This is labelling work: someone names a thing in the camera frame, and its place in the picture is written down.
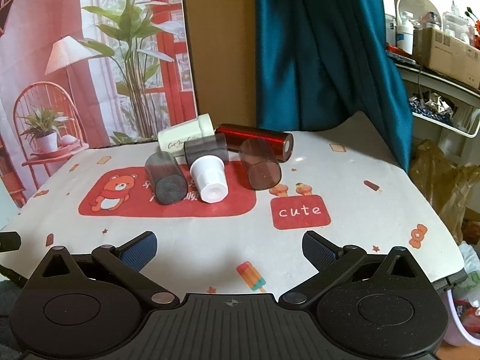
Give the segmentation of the grey translucent plastic cup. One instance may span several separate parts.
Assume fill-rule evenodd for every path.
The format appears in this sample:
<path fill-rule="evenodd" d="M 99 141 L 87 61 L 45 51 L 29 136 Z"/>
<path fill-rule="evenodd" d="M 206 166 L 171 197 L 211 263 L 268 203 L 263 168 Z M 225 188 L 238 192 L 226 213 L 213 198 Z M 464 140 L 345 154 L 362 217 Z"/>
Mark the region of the grey translucent plastic cup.
<path fill-rule="evenodd" d="M 155 152 L 145 161 L 145 172 L 160 204 L 179 203 L 186 196 L 187 180 L 172 154 Z"/>

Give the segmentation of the brown translucent plastic cup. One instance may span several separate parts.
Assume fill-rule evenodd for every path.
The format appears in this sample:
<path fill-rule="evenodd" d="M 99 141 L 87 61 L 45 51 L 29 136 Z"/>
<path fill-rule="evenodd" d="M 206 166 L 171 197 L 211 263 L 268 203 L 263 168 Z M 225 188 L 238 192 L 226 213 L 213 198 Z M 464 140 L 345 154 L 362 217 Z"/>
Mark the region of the brown translucent plastic cup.
<path fill-rule="evenodd" d="M 249 138 L 239 148 L 241 163 L 254 190 L 275 187 L 281 180 L 281 167 L 263 138 Z"/>

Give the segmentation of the white plastic cup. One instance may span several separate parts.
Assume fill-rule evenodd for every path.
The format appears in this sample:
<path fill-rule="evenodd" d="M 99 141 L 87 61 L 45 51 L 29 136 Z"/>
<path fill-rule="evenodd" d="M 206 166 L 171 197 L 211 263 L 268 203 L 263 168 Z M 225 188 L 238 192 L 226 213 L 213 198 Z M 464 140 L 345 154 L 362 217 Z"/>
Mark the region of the white plastic cup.
<path fill-rule="evenodd" d="M 219 157 L 204 155 L 197 158 L 190 166 L 190 175 L 205 203 L 219 203 L 227 197 L 229 188 L 224 173 L 224 161 Z"/>

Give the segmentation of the dark grey translucent cup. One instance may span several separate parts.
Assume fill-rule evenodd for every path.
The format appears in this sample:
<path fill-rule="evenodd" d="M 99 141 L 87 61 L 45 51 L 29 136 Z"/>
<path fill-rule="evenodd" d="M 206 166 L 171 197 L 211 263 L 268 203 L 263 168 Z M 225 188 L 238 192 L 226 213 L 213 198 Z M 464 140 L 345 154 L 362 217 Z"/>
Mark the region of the dark grey translucent cup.
<path fill-rule="evenodd" d="M 186 141 L 184 143 L 184 154 L 188 167 L 191 167 L 195 160 L 206 155 L 216 156 L 225 164 L 230 161 L 224 133 Z"/>

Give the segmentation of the red room scene backdrop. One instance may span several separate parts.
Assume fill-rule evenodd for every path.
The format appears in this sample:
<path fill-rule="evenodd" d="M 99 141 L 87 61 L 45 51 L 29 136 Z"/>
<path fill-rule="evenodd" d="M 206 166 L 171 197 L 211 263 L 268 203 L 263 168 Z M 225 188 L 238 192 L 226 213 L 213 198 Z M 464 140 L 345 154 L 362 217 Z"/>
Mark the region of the red room scene backdrop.
<path fill-rule="evenodd" d="M 81 149 L 197 116 L 183 0 L 1 0 L 1 182 L 23 206 Z"/>

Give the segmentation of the bear print tablecloth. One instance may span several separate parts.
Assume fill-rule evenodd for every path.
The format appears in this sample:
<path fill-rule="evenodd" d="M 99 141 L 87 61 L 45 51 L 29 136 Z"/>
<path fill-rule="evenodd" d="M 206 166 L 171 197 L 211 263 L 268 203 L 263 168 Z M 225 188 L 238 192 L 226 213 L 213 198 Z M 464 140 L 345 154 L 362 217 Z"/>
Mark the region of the bear print tablecloth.
<path fill-rule="evenodd" d="M 181 202 L 158 203 L 144 168 L 156 148 L 75 155 L 9 223 L 21 246 L 3 253 L 1 264 L 29 277 L 53 246 L 87 254 L 151 231 L 158 251 L 142 272 L 178 296 L 250 293 L 254 280 L 281 295 L 316 272 L 301 249 L 312 230 L 375 255 L 403 246 L 430 281 L 464 267 L 447 227 L 361 113 L 323 133 L 295 133 L 293 154 L 272 190 L 253 190 L 231 154 L 229 195 L 215 204 L 203 202 L 194 186 Z"/>

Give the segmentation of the cream lidded tumbler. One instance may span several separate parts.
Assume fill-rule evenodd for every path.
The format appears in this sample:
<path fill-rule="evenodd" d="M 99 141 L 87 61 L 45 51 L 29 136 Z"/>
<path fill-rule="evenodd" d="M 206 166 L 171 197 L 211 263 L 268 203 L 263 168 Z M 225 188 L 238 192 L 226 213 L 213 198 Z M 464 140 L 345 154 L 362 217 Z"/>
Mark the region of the cream lidded tumbler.
<path fill-rule="evenodd" d="M 162 152 L 168 152 L 173 156 L 184 154 L 184 144 L 214 134 L 214 127 L 209 114 L 199 115 L 183 123 L 168 127 L 158 132 L 157 140 Z"/>

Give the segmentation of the yellow plastic bag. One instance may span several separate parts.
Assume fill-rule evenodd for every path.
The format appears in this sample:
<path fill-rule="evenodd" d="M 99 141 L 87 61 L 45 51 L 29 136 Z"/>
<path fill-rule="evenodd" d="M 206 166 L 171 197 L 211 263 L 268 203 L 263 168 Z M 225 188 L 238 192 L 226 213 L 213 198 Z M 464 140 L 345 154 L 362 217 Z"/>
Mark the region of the yellow plastic bag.
<path fill-rule="evenodd" d="M 414 150 L 408 175 L 460 244 L 467 202 L 479 184 L 479 166 L 456 165 L 437 144 L 424 140 Z"/>

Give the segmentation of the teal curtain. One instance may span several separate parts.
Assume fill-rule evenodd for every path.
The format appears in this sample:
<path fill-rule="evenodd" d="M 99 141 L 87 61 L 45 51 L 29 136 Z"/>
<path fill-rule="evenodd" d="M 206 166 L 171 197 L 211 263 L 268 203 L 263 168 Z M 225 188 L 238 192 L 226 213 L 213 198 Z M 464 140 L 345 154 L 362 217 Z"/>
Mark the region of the teal curtain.
<path fill-rule="evenodd" d="M 256 121 L 323 131 L 361 111 L 408 169 L 413 115 L 383 0 L 256 0 Z"/>

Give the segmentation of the cardboard box on shelf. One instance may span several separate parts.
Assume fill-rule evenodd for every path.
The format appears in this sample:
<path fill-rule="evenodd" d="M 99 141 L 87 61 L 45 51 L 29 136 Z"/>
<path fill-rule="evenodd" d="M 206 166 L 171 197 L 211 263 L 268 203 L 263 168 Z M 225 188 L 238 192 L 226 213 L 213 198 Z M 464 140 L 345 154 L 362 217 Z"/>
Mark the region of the cardboard box on shelf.
<path fill-rule="evenodd" d="M 435 28 L 415 29 L 413 58 L 422 66 L 479 88 L 479 50 Z"/>

